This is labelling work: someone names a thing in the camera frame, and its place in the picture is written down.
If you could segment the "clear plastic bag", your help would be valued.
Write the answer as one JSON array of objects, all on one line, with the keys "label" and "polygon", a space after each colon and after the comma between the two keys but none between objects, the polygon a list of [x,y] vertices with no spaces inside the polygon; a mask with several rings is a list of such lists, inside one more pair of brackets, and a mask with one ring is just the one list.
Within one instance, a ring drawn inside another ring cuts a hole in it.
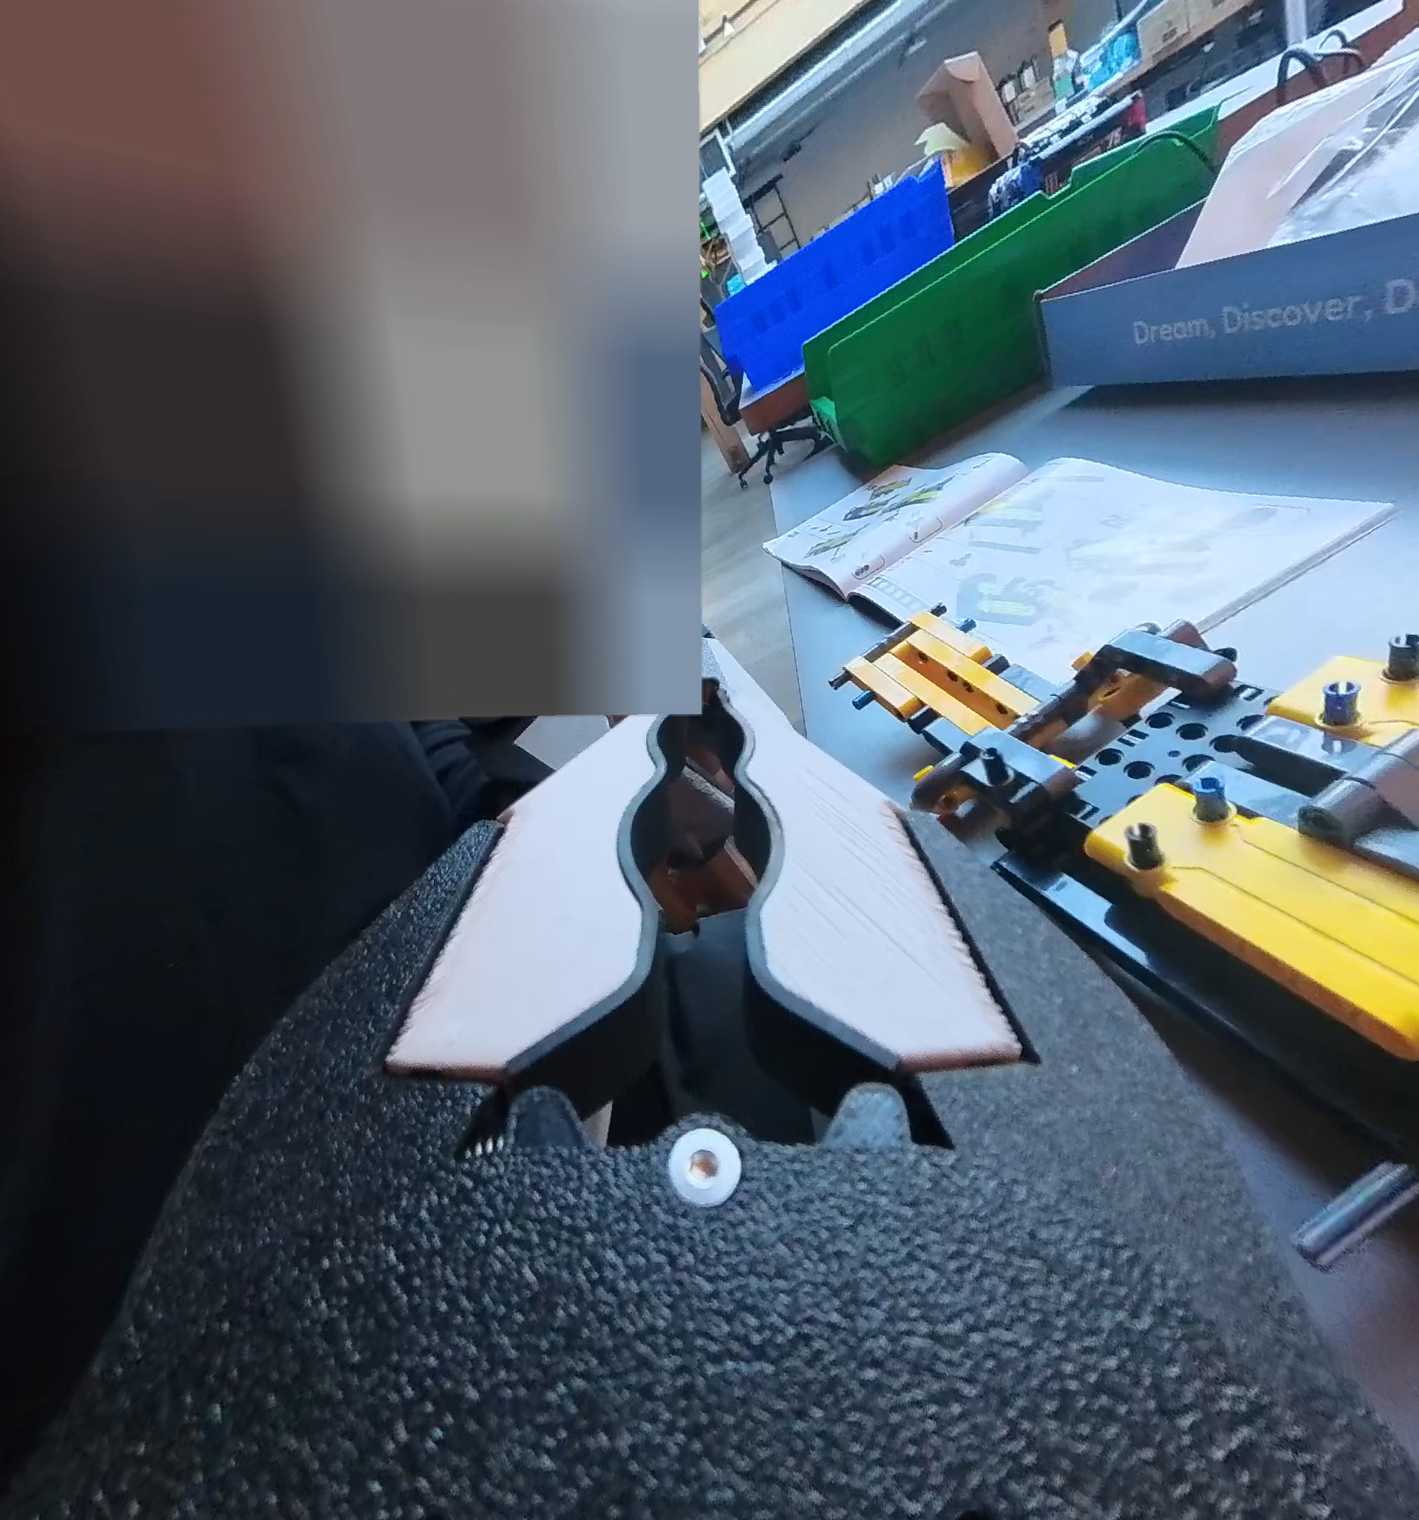
[{"label": "clear plastic bag", "polygon": [[1177,267],[1419,212],[1419,45],[1275,109],[1228,153]]}]

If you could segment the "grey desk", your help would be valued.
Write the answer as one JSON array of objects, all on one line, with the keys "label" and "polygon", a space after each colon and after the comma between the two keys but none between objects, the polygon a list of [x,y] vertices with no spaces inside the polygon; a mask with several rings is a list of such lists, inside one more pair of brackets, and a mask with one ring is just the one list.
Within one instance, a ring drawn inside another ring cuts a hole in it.
[{"label": "grey desk", "polygon": [[[1419,375],[1043,393],[952,434],[926,463],[1004,450],[1086,457],[1176,483],[1383,501],[1393,517],[1217,632],[1253,682],[1284,687],[1333,655],[1383,658],[1419,633]],[[1123,982],[1236,1161],[1329,1349],[1419,1464],[1419,1196],[1333,1266],[1293,1237],[1387,1147],[1305,1096],[1226,1031]]]}]

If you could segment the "black office chair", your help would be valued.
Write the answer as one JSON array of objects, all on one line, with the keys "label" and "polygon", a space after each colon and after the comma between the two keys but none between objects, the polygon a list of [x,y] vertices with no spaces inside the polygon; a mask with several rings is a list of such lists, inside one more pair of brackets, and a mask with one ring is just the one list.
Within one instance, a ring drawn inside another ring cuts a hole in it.
[{"label": "black office chair", "polygon": [[811,444],[811,454],[831,444],[816,424],[803,367],[757,388],[708,329],[700,331],[700,418],[739,486],[756,465],[772,483],[775,463],[793,444]]}]

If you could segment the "yellow black brick vehicle model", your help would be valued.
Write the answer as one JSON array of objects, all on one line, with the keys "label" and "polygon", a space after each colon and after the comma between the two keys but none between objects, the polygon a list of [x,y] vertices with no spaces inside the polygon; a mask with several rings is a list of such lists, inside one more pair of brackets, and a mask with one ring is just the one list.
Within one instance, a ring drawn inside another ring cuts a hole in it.
[{"label": "yellow black brick vehicle model", "polygon": [[1272,691],[1140,622],[1053,684],[935,606],[831,686],[937,749],[913,808],[989,815],[1009,883],[1385,1145],[1308,1263],[1419,1197],[1419,632]]}]

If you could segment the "brick instruction booklet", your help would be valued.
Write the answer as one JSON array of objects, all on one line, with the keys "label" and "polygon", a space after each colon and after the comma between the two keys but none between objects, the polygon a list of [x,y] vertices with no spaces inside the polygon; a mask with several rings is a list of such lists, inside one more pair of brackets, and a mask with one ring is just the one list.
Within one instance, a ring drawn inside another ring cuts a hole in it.
[{"label": "brick instruction booklet", "polygon": [[1186,619],[1207,633],[1393,514],[986,452],[891,465],[764,548],[896,622],[942,604],[1053,674],[1140,622]]}]

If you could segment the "person's dark clothed lap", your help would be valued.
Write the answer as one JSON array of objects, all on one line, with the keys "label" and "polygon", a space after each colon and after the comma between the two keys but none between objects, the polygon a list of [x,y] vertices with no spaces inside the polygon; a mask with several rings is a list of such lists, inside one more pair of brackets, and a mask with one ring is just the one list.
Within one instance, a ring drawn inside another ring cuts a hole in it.
[{"label": "person's dark clothed lap", "polygon": [[231,1081],[460,838],[411,725],[0,735],[0,1495]]}]

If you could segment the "blue cardboard box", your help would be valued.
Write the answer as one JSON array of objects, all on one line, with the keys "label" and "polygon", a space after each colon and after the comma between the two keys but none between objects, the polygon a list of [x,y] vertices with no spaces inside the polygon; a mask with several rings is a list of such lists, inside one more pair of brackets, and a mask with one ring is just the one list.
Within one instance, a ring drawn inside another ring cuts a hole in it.
[{"label": "blue cardboard box", "polygon": [[1419,370],[1419,212],[1181,269],[1205,200],[1038,297],[1056,383]]}]

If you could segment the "person's left forearm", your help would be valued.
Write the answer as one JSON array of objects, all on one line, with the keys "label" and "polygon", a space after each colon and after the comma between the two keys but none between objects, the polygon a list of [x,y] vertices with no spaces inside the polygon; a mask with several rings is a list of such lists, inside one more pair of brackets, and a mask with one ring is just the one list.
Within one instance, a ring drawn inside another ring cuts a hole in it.
[{"label": "person's left forearm", "polygon": [[532,715],[416,718],[419,749],[447,797],[455,836],[497,820],[555,767],[522,745]]}]

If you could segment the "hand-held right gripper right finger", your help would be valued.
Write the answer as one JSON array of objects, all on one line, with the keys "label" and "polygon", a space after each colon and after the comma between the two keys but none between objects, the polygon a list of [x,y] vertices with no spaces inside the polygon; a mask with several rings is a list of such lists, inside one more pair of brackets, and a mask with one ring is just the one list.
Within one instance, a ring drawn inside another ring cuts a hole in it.
[{"label": "hand-held right gripper right finger", "polygon": [[803,1101],[854,1086],[1020,1063],[993,990],[903,810],[782,712],[723,712],[746,906],[749,1039]]}]

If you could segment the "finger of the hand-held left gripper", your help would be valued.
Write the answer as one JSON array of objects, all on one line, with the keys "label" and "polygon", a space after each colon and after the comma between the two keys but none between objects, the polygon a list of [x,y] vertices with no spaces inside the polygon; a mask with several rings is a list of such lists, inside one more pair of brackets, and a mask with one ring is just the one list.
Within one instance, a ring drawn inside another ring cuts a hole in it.
[{"label": "finger of the hand-held left gripper", "polygon": [[700,720],[721,761],[805,761],[810,741],[718,637],[703,637]]}]

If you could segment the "blue storage bin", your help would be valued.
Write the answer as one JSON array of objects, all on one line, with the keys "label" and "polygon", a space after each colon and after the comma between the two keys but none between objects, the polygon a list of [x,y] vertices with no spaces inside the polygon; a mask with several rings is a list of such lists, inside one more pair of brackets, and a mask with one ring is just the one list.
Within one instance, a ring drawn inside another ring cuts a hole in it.
[{"label": "blue storage bin", "polygon": [[816,333],[953,243],[940,164],[901,177],[716,307],[720,351],[754,388],[803,364]]}]

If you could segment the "brown cardboard box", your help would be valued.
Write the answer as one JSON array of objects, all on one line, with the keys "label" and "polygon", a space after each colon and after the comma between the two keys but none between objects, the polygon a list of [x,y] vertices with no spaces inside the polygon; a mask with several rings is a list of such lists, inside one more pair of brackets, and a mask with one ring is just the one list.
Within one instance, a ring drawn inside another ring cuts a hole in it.
[{"label": "brown cardboard box", "polygon": [[986,153],[986,161],[1011,156],[1019,145],[996,79],[978,50],[949,56],[916,94],[929,123],[945,123]]}]

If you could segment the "green storage bin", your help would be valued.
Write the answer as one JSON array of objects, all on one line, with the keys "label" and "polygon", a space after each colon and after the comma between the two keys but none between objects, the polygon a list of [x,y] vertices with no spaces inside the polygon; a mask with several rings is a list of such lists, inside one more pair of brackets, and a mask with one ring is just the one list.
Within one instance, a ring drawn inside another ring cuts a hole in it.
[{"label": "green storage bin", "polygon": [[814,333],[814,421],[886,467],[1042,378],[1037,295],[1197,204],[1217,176],[1218,104],[1076,164]]}]

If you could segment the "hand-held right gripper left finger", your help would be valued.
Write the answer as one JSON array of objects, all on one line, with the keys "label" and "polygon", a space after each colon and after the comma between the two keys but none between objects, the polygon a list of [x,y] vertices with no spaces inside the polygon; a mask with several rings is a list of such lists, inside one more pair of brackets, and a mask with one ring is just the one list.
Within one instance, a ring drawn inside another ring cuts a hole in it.
[{"label": "hand-held right gripper left finger", "polygon": [[667,779],[659,731],[623,718],[504,813],[389,1073],[608,1104],[654,1062],[659,906],[631,828]]}]

